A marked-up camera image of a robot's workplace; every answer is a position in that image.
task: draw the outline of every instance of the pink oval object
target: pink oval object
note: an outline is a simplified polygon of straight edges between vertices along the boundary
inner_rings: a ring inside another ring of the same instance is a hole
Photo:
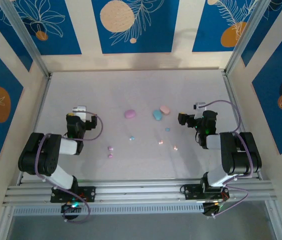
[[[170,113],[170,108],[168,108],[167,106],[163,105],[163,106],[160,107],[160,111],[164,115],[168,115]]]
[[[136,111],[134,111],[133,109],[127,110],[124,112],[124,117],[126,119],[132,119],[136,116]]]

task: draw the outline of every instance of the cable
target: cable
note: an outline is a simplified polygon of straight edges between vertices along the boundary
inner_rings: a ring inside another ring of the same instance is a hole
[[[180,187],[180,193],[183,194],[183,195],[186,195],[186,191],[182,191],[181,189],[184,188],[185,186],[186,186],[186,185],[184,184],[184,185],[182,185],[182,186]]]
[[[91,139],[68,138],[68,137],[64,137],[65,135],[62,136],[63,138],[69,139],[69,140],[75,140],[75,141],[93,141],[93,140],[96,140],[98,137],[100,137],[100,135],[101,135],[102,132],[103,132],[103,127],[104,127],[104,125],[103,125],[102,119],[101,119],[98,115],[96,115],[96,114],[94,114],[94,113],[92,113],[92,112],[89,112],[89,111],[73,111],[73,112],[74,112],[74,113],[86,113],[86,114],[95,115],[95,116],[99,119],[99,121],[100,121],[100,123],[101,123],[101,130],[100,130],[100,133],[99,133],[96,137],[91,138]],[[46,140],[50,135],[51,135],[51,133],[47,133],[46,135],[44,135],[44,137],[41,139],[40,144],[39,144],[39,146],[38,146],[38,149],[37,149],[37,152],[36,152],[36,156],[35,156],[35,163],[34,163],[34,171],[35,171],[35,174],[36,174],[39,178],[46,180],[46,181],[47,181],[49,184],[51,184],[53,187],[55,187],[55,188],[57,188],[57,189],[59,189],[59,190],[65,192],[65,193],[67,193],[67,194],[70,194],[70,195],[74,196],[75,198],[79,199],[82,203],[84,203],[84,205],[85,205],[86,208],[87,208],[88,214],[86,215],[86,217],[85,217],[83,220],[72,221],[72,220],[66,219],[66,212],[67,212],[67,211],[64,211],[62,216],[63,216],[64,220],[66,220],[66,221],[69,222],[69,223],[73,223],[73,224],[82,224],[82,223],[85,223],[85,222],[88,220],[88,218],[89,218],[89,216],[90,216],[90,213],[91,213],[91,209],[90,209],[90,206],[88,205],[87,201],[85,201],[82,197],[78,196],[77,194],[75,194],[75,193],[73,193],[73,192],[71,192],[71,191],[69,191],[69,190],[67,190],[67,189],[65,189],[65,188],[63,188],[63,187],[60,187],[60,186],[58,186],[58,185],[55,185],[53,182],[49,181],[49,180],[46,179],[44,176],[42,176],[42,175],[39,174],[39,171],[38,171],[39,156],[40,156],[40,153],[41,153],[41,149],[42,149],[43,143],[45,142],[45,140]]]
[[[238,107],[236,105],[234,105],[232,102],[227,101],[227,100],[215,100],[215,101],[212,101],[212,102],[210,102],[206,105],[199,106],[198,108],[199,109],[205,108],[205,107],[210,106],[210,105],[215,104],[215,103],[227,103],[227,104],[230,104],[236,110],[237,116],[239,117],[239,122],[237,124],[237,128],[235,130],[233,130],[233,132],[236,132],[237,130],[239,130],[241,123],[242,123],[241,114],[239,112]]]
[[[97,115],[97,114],[94,114],[93,112],[90,112],[90,111],[72,111],[73,113],[86,113],[86,114],[91,114],[91,115],[94,115],[97,117],[97,119],[99,119],[100,123],[101,123],[101,130],[99,132],[99,134],[94,137],[94,138],[91,138],[91,139],[81,139],[81,138],[70,138],[70,137],[64,137],[64,135],[62,136],[64,139],[68,139],[68,140],[74,140],[74,141],[93,141],[93,140],[96,140],[98,137],[100,137],[100,135],[102,134],[103,132],[103,121],[102,119]]]
[[[199,109],[205,108],[205,107],[210,106],[210,105],[215,104],[215,103],[227,103],[227,104],[230,104],[236,110],[237,116],[239,118],[239,122],[237,124],[236,129],[231,131],[230,133],[235,134],[240,139],[240,141],[241,141],[241,143],[242,143],[242,145],[244,147],[244,150],[245,150],[245,152],[247,154],[247,158],[248,158],[248,161],[249,161],[249,167],[250,167],[250,173],[247,176],[239,176],[238,178],[252,178],[252,175],[253,175],[253,162],[252,162],[251,154],[249,152],[248,146],[246,145],[245,141],[239,135],[239,133],[237,133],[237,130],[240,128],[241,123],[242,123],[242,118],[241,118],[241,114],[239,112],[239,109],[238,109],[238,107],[236,105],[234,105],[232,102],[227,101],[227,100],[215,100],[215,101],[212,101],[212,102],[210,102],[210,103],[208,103],[206,105],[199,106],[198,108]],[[234,177],[230,178],[230,180],[228,180],[226,183],[230,182],[233,179],[234,179]]]
[[[241,123],[242,123],[242,118],[241,118],[241,114],[239,112],[239,109],[236,105],[234,105],[232,102],[230,101],[226,101],[226,100],[215,100],[215,101],[212,101],[208,104],[205,104],[205,105],[202,105],[202,106],[199,106],[198,108],[205,108],[207,106],[210,106],[214,103],[227,103],[227,104],[230,104],[235,110],[236,110],[236,113],[237,113],[237,116],[239,118],[239,122],[238,122],[238,125],[236,127],[235,130],[231,131],[232,134],[235,134],[241,141],[243,147],[244,147],[244,150],[246,152],[246,155],[247,155],[247,159],[249,161],[249,167],[250,167],[250,173],[247,175],[247,176],[239,176],[238,178],[252,178],[252,175],[253,175],[253,162],[252,162],[252,158],[251,158],[251,154],[249,152],[249,149],[248,149],[248,146],[247,144],[245,143],[245,141],[243,140],[243,138],[240,136],[239,133],[237,133],[237,130],[239,130],[240,126],[241,126]],[[235,190],[239,190],[239,191],[243,191],[243,192],[246,192],[246,195],[245,197],[243,197],[240,201],[238,201],[237,203],[233,204],[232,206],[230,206],[229,208],[227,208],[226,210],[222,211],[222,212],[219,212],[217,214],[214,214],[212,215],[213,218],[215,218],[216,216],[222,214],[222,213],[225,213],[226,211],[234,208],[235,206],[239,205],[240,203],[242,203],[248,196],[249,196],[249,192],[243,188],[239,188],[239,187],[233,187],[233,186],[228,186],[228,183],[231,182],[233,179],[235,179],[235,176],[226,180],[225,182],[222,183],[222,185],[224,187],[227,187],[229,189],[235,189]]]
[[[67,220],[66,219],[66,212],[63,213],[63,218],[65,220],[67,220],[67,222],[69,223],[73,223],[73,224],[82,224],[82,223],[85,223],[87,220],[88,220],[88,217],[90,216],[90,213],[91,213],[91,209],[88,205],[88,203],[80,196],[78,196],[77,194],[63,188],[63,187],[60,187],[58,185],[55,185],[53,182],[51,182],[50,180],[46,179],[44,176],[40,175],[39,174],[39,171],[38,171],[38,164],[39,164],[39,156],[40,156],[40,153],[41,153],[41,149],[42,149],[42,146],[43,146],[43,143],[45,142],[45,140],[51,135],[51,133],[47,133],[46,135],[44,135],[44,137],[41,139],[40,143],[39,143],[39,147],[37,149],[37,152],[36,152],[36,156],[35,156],[35,162],[34,162],[34,171],[35,171],[35,174],[41,178],[41,179],[44,179],[46,180],[49,184],[51,184],[53,187],[67,193],[67,194],[70,194],[72,196],[74,196],[75,198],[79,199],[81,202],[84,203],[84,205],[87,207],[87,212],[88,214],[86,215],[86,217],[83,219],[83,220],[79,220],[79,221],[71,221],[71,220]]]
[[[196,141],[197,143],[199,143],[199,141],[197,141],[197,136],[198,136],[198,132],[195,133],[195,141]]]
[[[233,204],[232,206],[230,206],[229,208],[227,208],[226,210],[223,210],[222,212],[219,212],[217,214],[214,214],[212,217],[215,218],[217,216],[219,216],[220,214],[223,214],[225,213],[226,211],[234,208],[235,206],[239,205],[240,203],[242,203],[248,196],[249,196],[249,192],[243,188],[239,188],[239,187],[234,187],[234,186],[227,186],[227,188],[229,189],[234,189],[234,190],[239,190],[239,191],[242,191],[242,192],[246,192],[246,195],[238,202],[236,202],[235,204]]]

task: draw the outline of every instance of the metal rail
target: metal rail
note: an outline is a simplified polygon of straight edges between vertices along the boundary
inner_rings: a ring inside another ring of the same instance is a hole
[[[154,204],[154,203],[205,203],[209,199],[186,200],[180,192],[184,184],[198,184],[198,179],[189,180],[149,180],[149,181],[84,181],[80,186],[95,186],[95,201],[100,204]],[[248,201],[275,200],[276,194],[271,181],[239,179],[229,186],[243,188],[249,191]],[[4,206],[28,205],[60,205],[50,203],[51,186],[44,182],[23,183],[20,186],[9,186],[3,201]],[[230,202],[239,201],[245,192],[230,190]]]

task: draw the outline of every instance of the blue soap bar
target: blue soap bar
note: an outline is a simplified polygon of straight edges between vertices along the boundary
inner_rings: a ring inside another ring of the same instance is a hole
[[[155,120],[160,121],[162,119],[162,113],[160,112],[160,110],[154,110],[153,117],[155,118]]]

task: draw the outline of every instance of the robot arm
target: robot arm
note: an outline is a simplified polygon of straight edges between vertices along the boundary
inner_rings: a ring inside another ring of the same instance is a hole
[[[194,110],[198,111],[199,106],[205,103],[196,103]],[[221,162],[215,169],[206,172],[200,180],[200,184],[184,185],[186,200],[196,200],[199,198],[209,199],[212,203],[225,202],[229,199],[229,191],[226,184],[237,176],[248,176],[251,171],[257,173],[261,170],[261,158],[251,132],[241,132],[240,138],[247,146],[245,151],[243,143],[234,132],[222,132],[216,134],[217,113],[204,109],[198,114],[188,115],[179,113],[178,121],[180,125],[187,124],[188,128],[195,128],[198,135],[199,145],[206,150],[220,150]],[[253,169],[250,167],[248,154],[251,156]],[[204,215],[212,216],[219,211],[217,205],[204,203]]]
[[[78,106],[73,111],[86,111],[86,107]],[[95,187],[79,187],[75,176],[65,172],[58,159],[60,154],[79,155],[83,149],[83,139],[86,130],[95,129],[97,126],[97,117],[93,115],[91,121],[86,120],[86,113],[75,112],[66,115],[67,138],[60,134],[51,134],[47,137],[41,148],[38,158],[38,173],[53,184],[63,189],[69,190],[80,196],[90,196],[90,191]],[[35,162],[39,144],[43,139],[43,133],[33,132],[18,160],[18,168],[22,172],[35,175]],[[59,189],[52,188],[52,203],[71,202],[73,196],[64,193]]]

